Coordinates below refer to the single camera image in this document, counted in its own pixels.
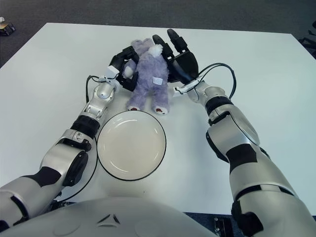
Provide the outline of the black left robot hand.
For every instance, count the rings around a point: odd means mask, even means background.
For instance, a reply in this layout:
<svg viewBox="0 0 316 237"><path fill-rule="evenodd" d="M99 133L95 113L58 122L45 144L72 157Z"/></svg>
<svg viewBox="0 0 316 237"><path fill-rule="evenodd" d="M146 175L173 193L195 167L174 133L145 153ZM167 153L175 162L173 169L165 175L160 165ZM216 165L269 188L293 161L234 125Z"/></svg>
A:
<svg viewBox="0 0 316 237"><path fill-rule="evenodd" d="M114 76L110 76L110 78L116 79L123 88L134 91L138 80L138 72L136 71L138 62L139 55L132 46L123 49L112 58L109 64L115 68L113 70Z"/></svg>

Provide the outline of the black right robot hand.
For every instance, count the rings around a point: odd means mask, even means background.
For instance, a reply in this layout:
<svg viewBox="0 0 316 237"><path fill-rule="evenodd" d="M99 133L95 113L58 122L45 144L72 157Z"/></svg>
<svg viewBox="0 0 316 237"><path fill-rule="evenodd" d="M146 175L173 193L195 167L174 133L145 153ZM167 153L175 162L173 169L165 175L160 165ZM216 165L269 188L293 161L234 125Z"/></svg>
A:
<svg viewBox="0 0 316 237"><path fill-rule="evenodd" d="M178 55L173 54L171 47L158 36L153 35L155 44L162 46L162 56L169 70L168 82L181 82L186 85L198 77L198 63L194 54L188 49L188 45L173 29L167 30L168 36L174 45Z"/></svg>

